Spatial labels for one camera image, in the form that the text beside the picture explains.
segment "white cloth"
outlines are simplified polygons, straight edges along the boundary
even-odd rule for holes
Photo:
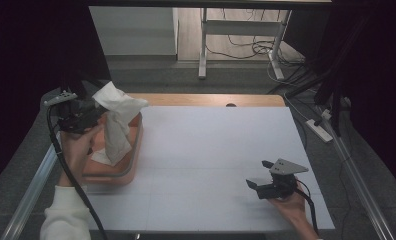
[[[40,239],[91,239],[88,227],[89,209],[73,187],[55,186],[54,201],[45,209]]]
[[[117,89],[113,82],[107,83],[92,97],[109,110],[104,128],[105,148],[96,151],[92,160],[115,166],[132,149],[128,141],[129,122],[148,106],[148,102],[131,98]]]

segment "wall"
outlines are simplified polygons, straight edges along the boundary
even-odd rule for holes
[[[89,9],[105,55],[177,54],[177,8]]]

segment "gray floor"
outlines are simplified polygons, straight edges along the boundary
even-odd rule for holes
[[[210,62],[206,80],[197,79],[198,64],[196,62],[129,61],[122,58],[112,58],[109,59],[109,64],[115,85],[125,92],[266,94],[277,85],[267,75],[267,63],[236,62],[220,64]],[[285,67],[284,69],[286,75],[293,71],[291,68]],[[278,94],[282,94],[285,90],[281,89]],[[291,99],[297,109],[308,118],[316,117],[310,110],[313,107],[311,104],[312,95],[312,92],[307,91],[298,96],[307,105]],[[50,96],[51,94],[46,94],[44,99]],[[301,123],[305,121],[294,110],[291,109],[291,111]],[[42,109],[10,164],[0,176],[0,236],[50,146],[46,129],[45,112]],[[341,171],[341,161],[334,146],[323,143],[308,128],[301,128],[298,123],[297,129],[300,132],[303,144],[306,143],[307,145],[308,157],[336,227],[335,230],[322,231],[321,237],[324,239],[377,239],[371,221],[362,207],[346,172]],[[346,109],[342,112],[341,129],[344,142],[349,146],[354,161],[396,236],[396,181],[394,177],[353,129],[352,123],[348,120]],[[52,202],[53,186],[59,172],[60,167],[56,165],[20,239],[38,239],[39,229],[44,220],[43,211]],[[92,236],[93,239],[100,239],[95,232],[92,233]],[[122,233],[110,233],[110,236],[111,239],[128,239]],[[153,234],[142,235],[141,239],[257,240],[298,238],[294,232],[279,232],[253,235]]]

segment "white tabletop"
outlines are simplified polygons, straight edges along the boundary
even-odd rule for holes
[[[142,114],[144,135],[133,182],[88,186],[106,230],[290,229],[245,182],[270,181],[261,161],[278,158],[310,169],[297,177],[310,188],[319,229],[334,228],[289,108],[148,107]],[[97,229],[92,219],[89,226]]]

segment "power strip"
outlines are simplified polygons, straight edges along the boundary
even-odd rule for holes
[[[313,132],[316,133],[316,135],[319,136],[323,140],[323,142],[328,143],[332,141],[332,136],[329,135],[329,133],[326,132],[325,129],[323,129],[321,126],[315,126],[313,119],[308,120],[307,122],[305,122],[305,124],[307,124],[307,126],[311,130],[313,130]]]

